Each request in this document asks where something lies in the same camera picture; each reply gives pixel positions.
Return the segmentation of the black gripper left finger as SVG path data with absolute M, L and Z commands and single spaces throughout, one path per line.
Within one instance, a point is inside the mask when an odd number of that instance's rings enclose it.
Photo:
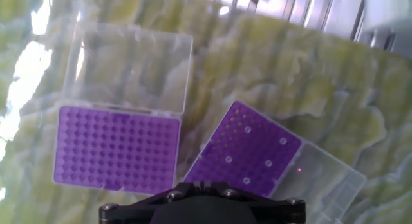
M 179 183 L 176 187 L 155 194 L 131 205 L 107 203 L 98 210 L 99 224 L 150 223 L 155 212 L 174 201 L 194 196 L 197 186 L 193 183 Z

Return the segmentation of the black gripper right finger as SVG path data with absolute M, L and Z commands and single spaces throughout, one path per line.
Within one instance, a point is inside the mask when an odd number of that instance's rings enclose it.
M 306 223 L 306 202 L 299 198 L 271 200 L 227 182 L 212 182 L 212 194 L 246 205 L 258 223 Z

